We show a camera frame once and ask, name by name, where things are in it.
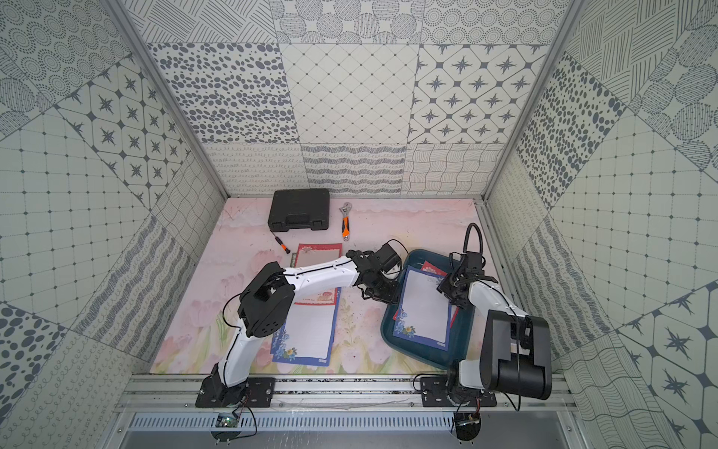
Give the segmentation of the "teal plastic storage box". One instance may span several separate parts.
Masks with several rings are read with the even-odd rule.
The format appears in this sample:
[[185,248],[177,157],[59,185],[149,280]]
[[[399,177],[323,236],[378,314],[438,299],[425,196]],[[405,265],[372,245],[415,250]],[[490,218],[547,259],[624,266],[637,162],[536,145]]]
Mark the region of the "teal plastic storage box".
[[[420,269],[425,263],[446,273],[448,273],[452,267],[452,261],[448,256],[424,249],[413,250],[409,252],[404,269],[399,275],[399,286],[403,284],[405,271],[408,267]],[[398,351],[400,354],[407,355],[410,358],[440,370],[447,370],[454,362],[462,360],[467,356],[474,321],[473,310],[458,310],[456,319],[451,326],[448,338],[448,349],[444,351],[442,349],[430,348],[413,340],[404,340],[394,336],[394,325],[396,323],[394,316],[398,312],[398,308],[399,306],[397,304],[388,305],[384,312],[383,321],[381,321],[381,337],[390,348]]]

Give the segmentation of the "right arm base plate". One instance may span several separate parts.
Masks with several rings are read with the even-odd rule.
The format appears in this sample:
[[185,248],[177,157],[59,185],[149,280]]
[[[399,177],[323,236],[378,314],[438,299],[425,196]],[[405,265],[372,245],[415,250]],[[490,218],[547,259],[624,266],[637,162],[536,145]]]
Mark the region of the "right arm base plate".
[[446,374],[417,374],[412,387],[421,396],[424,408],[448,408],[450,406],[481,407],[497,406],[494,393],[480,389],[450,384]]

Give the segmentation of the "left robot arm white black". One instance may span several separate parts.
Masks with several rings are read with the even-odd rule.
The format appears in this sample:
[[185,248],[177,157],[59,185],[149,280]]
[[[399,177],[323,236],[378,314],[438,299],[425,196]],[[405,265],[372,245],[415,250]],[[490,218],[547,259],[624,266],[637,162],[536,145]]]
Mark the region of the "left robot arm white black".
[[227,353],[206,378],[209,384],[203,388],[204,396],[213,395],[213,401],[219,402],[241,391],[263,339],[284,325],[291,306],[301,299],[357,287],[363,299],[395,303],[398,276],[391,270],[401,263],[402,258],[387,242],[377,251],[349,250],[345,256],[308,267],[283,268],[277,262],[265,265],[237,295],[239,318],[230,326],[235,334]]

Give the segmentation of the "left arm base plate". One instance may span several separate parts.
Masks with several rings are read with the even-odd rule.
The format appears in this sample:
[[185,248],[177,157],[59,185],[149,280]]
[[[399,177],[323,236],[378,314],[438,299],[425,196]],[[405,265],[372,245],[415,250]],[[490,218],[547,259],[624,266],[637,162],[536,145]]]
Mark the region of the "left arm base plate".
[[211,376],[205,378],[196,397],[196,408],[221,408],[245,403],[252,408],[269,408],[276,380],[270,377],[249,378],[235,387],[223,387]]

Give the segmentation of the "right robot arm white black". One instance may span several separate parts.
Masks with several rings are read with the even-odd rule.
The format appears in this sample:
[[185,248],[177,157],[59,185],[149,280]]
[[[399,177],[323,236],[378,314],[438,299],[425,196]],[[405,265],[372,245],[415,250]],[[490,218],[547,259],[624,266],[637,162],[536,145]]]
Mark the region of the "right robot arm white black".
[[548,400],[553,388],[550,326],[511,302],[484,266],[482,254],[464,252],[438,287],[452,305],[478,311],[485,319],[481,353],[450,369],[449,396],[458,404],[486,393]]

